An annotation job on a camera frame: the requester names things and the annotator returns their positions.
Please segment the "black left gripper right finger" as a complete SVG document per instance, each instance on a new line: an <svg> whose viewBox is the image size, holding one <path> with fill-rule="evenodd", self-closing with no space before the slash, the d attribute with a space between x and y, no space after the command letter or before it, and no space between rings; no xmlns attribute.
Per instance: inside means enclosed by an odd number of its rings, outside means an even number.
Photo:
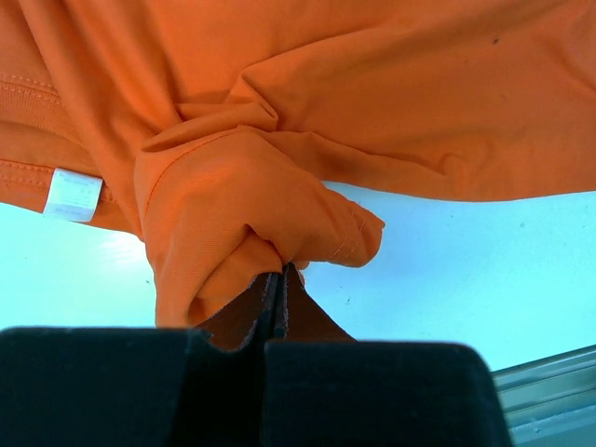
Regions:
<svg viewBox="0 0 596 447"><path fill-rule="evenodd" d="M336 341L295 307L310 297L289 264L264 345L264 446L509 446L494 380L471 347Z"/></svg>

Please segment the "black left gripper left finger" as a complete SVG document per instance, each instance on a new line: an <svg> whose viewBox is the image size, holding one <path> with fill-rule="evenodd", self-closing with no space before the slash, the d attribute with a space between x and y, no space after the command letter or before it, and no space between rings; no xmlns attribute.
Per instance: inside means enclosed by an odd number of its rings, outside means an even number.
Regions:
<svg viewBox="0 0 596 447"><path fill-rule="evenodd" d="M1 333L5 446L256 446L278 276L195 329Z"/></svg>

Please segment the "orange t-shirt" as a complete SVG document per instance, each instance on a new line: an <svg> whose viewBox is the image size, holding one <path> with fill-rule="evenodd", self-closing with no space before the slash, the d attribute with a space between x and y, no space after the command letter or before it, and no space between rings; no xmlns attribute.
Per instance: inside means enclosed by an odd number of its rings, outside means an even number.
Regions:
<svg viewBox="0 0 596 447"><path fill-rule="evenodd" d="M144 245L160 326L595 341L591 1L5 1L1 200Z"/></svg>

